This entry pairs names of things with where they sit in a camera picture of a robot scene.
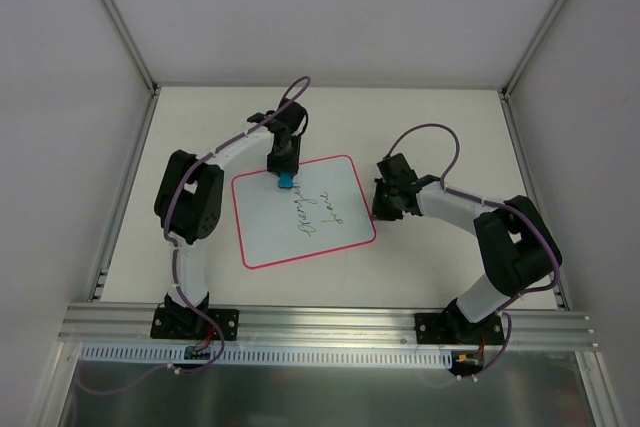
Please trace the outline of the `blue bone-shaped eraser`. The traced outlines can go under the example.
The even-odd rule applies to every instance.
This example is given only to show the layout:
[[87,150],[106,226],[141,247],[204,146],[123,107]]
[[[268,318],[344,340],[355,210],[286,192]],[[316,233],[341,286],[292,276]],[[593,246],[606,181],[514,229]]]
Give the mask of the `blue bone-shaped eraser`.
[[280,189],[292,189],[294,184],[294,175],[289,172],[281,172],[278,178],[278,187]]

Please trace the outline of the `pink framed whiteboard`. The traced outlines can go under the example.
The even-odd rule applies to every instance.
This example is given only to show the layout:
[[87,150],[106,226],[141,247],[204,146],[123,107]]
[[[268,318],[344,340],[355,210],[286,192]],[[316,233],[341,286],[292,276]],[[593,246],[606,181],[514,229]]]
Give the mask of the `pink framed whiteboard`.
[[348,155],[301,163],[289,189],[255,171],[236,176],[231,191],[241,258],[250,270],[365,246],[377,237]]

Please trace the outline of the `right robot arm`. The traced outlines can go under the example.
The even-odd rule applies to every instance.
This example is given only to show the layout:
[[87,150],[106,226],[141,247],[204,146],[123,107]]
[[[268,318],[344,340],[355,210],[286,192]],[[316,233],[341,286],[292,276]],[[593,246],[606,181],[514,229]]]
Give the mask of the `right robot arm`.
[[497,324],[498,313],[543,278],[557,273],[560,250],[533,202],[522,195],[492,201],[420,177],[402,154],[377,163],[372,216],[401,220],[406,214],[444,221],[473,235],[483,274],[441,313],[416,316],[420,344],[473,344]]

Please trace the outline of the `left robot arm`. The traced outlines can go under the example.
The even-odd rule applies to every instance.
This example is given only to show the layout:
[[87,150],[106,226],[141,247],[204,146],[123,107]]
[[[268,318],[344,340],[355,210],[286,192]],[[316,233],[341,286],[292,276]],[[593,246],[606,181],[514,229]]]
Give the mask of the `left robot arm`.
[[250,116],[243,131],[201,157],[183,150],[171,154],[154,212],[172,246],[172,286],[164,305],[183,336],[196,338],[208,326],[202,244],[221,217],[226,170],[241,156],[259,153],[265,157],[267,172],[277,177],[278,187],[291,189],[308,121],[304,107],[284,99],[277,110]]

